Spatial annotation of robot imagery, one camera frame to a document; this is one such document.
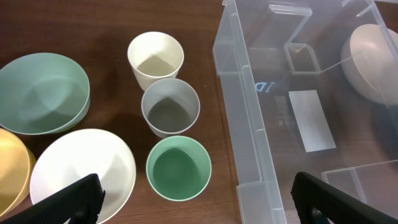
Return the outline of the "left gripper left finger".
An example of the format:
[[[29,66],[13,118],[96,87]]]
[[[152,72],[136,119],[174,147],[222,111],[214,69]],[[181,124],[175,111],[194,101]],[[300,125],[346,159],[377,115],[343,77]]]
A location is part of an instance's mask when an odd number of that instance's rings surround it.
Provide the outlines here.
[[[96,224],[106,192],[97,174],[89,174],[1,224]]]

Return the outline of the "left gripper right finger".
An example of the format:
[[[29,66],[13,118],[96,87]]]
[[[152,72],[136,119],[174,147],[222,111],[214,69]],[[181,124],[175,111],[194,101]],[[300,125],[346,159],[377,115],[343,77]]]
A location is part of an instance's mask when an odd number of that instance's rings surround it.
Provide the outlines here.
[[[290,194],[301,223],[397,224],[397,219],[307,172],[296,174]]]

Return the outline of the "green cup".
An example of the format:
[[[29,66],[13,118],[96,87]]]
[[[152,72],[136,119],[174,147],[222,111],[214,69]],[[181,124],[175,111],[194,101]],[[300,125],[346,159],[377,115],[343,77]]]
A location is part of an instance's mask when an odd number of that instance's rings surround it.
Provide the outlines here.
[[[162,198],[184,202],[200,195],[212,173],[208,151],[195,139],[171,136],[159,141],[146,161],[146,176]]]

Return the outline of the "clear plastic storage bin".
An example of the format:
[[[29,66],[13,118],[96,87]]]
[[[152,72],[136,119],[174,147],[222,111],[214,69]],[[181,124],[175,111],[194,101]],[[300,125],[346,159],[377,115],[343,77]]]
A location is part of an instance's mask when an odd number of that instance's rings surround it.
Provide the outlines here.
[[[213,45],[243,223],[298,223],[307,172],[397,216],[396,1],[225,0]]]

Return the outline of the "beige plate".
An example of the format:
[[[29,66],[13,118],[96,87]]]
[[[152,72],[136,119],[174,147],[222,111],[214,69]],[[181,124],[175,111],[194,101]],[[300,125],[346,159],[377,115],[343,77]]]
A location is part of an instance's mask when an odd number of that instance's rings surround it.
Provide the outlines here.
[[[341,60],[346,79],[361,96],[397,105],[397,61],[378,25],[357,27],[343,45]]]

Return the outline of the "cream cup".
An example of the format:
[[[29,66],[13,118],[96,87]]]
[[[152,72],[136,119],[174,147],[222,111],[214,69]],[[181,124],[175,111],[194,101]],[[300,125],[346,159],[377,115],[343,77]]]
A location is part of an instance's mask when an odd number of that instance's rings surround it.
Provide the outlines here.
[[[162,78],[175,78],[183,65],[181,44],[163,32],[145,32],[128,45],[127,59],[142,90]]]

